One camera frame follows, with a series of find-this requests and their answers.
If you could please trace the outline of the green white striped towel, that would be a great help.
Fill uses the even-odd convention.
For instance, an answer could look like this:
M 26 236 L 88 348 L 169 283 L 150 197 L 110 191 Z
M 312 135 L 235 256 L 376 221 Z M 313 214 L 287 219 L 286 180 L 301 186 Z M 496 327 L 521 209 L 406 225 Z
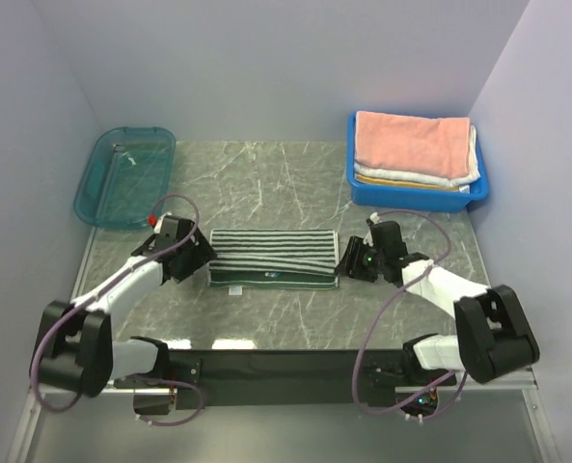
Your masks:
M 332 230 L 215 229 L 209 243 L 211 287 L 332 290 L 339 236 Z

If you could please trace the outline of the pink terry towel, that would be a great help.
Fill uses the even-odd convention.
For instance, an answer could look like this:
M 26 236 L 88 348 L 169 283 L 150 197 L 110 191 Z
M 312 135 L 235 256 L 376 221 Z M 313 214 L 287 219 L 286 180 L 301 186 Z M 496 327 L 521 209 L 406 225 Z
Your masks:
M 391 171 L 446 179 L 469 173 L 471 121 L 370 111 L 356 113 L 355 161 Z

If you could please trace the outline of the white terry towel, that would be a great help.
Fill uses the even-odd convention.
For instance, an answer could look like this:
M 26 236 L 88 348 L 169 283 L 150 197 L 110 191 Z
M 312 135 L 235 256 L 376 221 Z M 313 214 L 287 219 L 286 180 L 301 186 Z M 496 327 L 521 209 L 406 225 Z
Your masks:
M 413 181 L 419 183 L 433 184 L 446 187 L 458 187 L 462 185 L 469 185 L 480 179 L 480 171 L 477 160 L 477 130 L 471 124 L 470 134 L 469 134 L 469 147 L 468 147 L 468 168 L 469 173 L 464 177 L 458 177 L 456 179 L 446 179 L 442 177 L 435 177 L 427 174 L 417 174 L 402 171 L 391 171 L 378 168 L 367 167 L 357 161 L 354 162 L 354 173 L 366 176 L 375 177 L 389 180 L 403 180 L 403 181 Z

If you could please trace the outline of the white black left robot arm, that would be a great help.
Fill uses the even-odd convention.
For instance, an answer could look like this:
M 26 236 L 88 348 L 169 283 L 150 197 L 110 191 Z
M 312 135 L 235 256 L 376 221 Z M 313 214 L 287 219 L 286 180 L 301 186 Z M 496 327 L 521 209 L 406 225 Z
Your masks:
M 110 278 L 71 302 L 45 307 L 29 369 L 32 383 L 88 397 L 134 375 L 148 387 L 163 386 L 174 371 L 167 343 L 146 337 L 115 341 L 116 328 L 149 292 L 184 281 L 215 258 L 194 221 L 162 216 Z

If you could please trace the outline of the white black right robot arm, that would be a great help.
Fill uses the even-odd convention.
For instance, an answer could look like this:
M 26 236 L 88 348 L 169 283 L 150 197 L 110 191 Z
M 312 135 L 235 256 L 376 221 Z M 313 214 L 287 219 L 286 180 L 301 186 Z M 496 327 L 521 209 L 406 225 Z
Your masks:
M 438 260 L 409 252 L 395 221 L 368 221 L 365 237 L 349 238 L 336 273 L 370 283 L 382 277 L 454 320 L 454 335 L 433 334 L 403 345 L 401 372 L 410 384 L 424 384 L 435 370 L 462 371 L 486 384 L 540 359 L 538 342 L 511 287 L 471 282 Z

